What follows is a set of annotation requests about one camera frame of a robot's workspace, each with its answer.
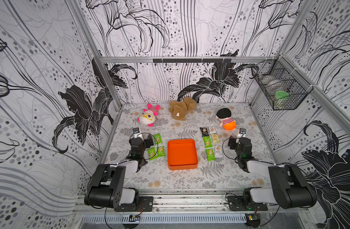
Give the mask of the pink white owl plush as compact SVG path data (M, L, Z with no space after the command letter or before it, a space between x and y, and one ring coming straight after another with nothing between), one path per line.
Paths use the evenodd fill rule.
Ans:
M148 127L153 127L156 121L157 116L159 115L159 110L161 109L160 105L151 105L147 104L146 108L139 115L137 122Z

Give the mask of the green lid jar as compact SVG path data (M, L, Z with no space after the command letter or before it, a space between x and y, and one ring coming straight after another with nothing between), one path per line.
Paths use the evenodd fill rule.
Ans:
M275 109L284 109L285 103L288 101L290 95L285 91L277 91L274 95L273 102Z

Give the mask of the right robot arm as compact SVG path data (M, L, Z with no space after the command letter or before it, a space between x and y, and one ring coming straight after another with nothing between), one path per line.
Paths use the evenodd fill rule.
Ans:
M234 162L247 173L257 174L270 180L269 188L245 188L242 194L226 197L230 210L243 207L246 210L267 210L267 205L282 209L310 208L317 202L313 184L309 184L303 171L295 164L275 164L257 160L252 156L251 140L241 136L230 137L228 147L236 152Z

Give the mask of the black-haired doll orange dress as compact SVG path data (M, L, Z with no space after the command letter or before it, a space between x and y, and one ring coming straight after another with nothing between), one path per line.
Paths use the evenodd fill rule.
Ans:
M220 121L219 127L222 127L227 131L232 131L236 129L236 121L231 116L231 110L228 108L222 108L218 110L216 113L216 117Z

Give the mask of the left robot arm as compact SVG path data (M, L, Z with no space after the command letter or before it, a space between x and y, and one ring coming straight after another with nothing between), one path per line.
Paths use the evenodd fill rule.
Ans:
M157 141L152 134L133 134L129 139L131 149L124 161L97 166L88 183L84 204L96 209L141 211L145 204L140 200L139 191L135 188L125 188L124 180L129 175L139 172L148 163L144 152L155 143Z

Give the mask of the brown teddy bear plush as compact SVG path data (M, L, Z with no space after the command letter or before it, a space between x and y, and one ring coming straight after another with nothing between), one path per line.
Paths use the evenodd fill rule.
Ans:
M170 101L169 112L173 119L184 121L186 115L197 107L197 102L191 97L185 97L183 101Z

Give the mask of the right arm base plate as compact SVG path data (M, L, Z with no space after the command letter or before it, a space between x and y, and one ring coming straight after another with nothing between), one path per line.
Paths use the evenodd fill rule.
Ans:
M227 193L225 196L226 203L231 211L267 211L268 207L263 203L256 203L248 198Z

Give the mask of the orange storage box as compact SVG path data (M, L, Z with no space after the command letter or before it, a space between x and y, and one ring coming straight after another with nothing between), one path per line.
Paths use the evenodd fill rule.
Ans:
M168 168L174 170L196 169L198 154L194 139L170 140L167 143Z

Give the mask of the green cookie packet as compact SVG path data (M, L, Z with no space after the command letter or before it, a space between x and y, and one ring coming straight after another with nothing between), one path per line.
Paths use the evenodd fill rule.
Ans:
M158 148L157 156L158 156L158 157L163 157L163 156L165 156L164 146L160 146L160 147Z
M158 145L158 144L161 144L163 141L162 141L162 137L161 137L161 134L155 134L153 135L154 139L155 139L155 144Z
M158 158L157 149L155 147L148 149L148 160L155 160Z
M212 161L212 160L216 159L214 150L211 149L211 148L206 149L206 155L207 155L207 160L208 161Z
M212 148L213 147L210 136L203 136L202 139L203 139L205 148Z

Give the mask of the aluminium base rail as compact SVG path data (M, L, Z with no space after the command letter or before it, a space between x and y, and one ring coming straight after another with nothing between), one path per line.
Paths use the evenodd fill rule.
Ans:
M152 213L230 213L226 198L243 189L141 189L142 197L153 197Z

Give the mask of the black cookie packet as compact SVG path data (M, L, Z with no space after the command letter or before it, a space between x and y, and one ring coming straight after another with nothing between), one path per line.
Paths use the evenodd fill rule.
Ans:
M200 131L201 131L202 137L209 136L208 129L206 127L201 127Z

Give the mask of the yellow cookie packet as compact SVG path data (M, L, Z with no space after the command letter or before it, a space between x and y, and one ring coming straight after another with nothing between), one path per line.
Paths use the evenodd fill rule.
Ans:
M218 136L217 133L211 134L211 137L212 137L212 143L213 144L216 144L216 143L220 142L220 139L219 139L219 136Z

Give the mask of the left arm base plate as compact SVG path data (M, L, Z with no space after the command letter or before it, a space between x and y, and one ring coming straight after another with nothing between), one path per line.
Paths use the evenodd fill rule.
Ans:
M135 197L134 201L130 204L121 204L115 211L116 212L151 212L153 209L154 197L139 196Z

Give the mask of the white cookie packet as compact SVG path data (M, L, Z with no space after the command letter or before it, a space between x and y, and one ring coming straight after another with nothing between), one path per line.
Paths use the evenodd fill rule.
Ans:
M210 124L210 125L207 125L207 126L208 126L210 134L216 134L217 133L216 128L215 128L215 126L213 124Z
M223 152L221 146L215 146L214 147L214 154L215 158L223 158Z

